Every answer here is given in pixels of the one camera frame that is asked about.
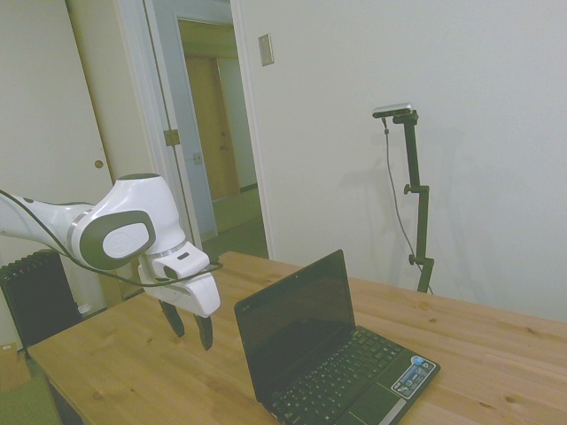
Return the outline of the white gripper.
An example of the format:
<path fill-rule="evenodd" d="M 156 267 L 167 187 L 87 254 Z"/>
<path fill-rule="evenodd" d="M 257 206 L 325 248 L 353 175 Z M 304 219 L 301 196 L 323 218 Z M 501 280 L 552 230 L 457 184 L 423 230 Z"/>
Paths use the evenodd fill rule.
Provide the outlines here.
<path fill-rule="evenodd" d="M 221 305 L 213 275 L 205 273 L 188 281 L 149 288 L 148 285 L 155 283 L 155 281 L 145 273 L 142 266 L 138 267 L 138 273 L 141 283 L 144 285 L 144 291 L 160 300 L 162 312 L 175 334 L 178 337 L 185 334 L 183 321 L 176 309 L 176 307 L 179 307 L 194 313 L 200 342 L 205 351 L 210 350 L 213 346 L 213 323 L 209 316 Z"/>

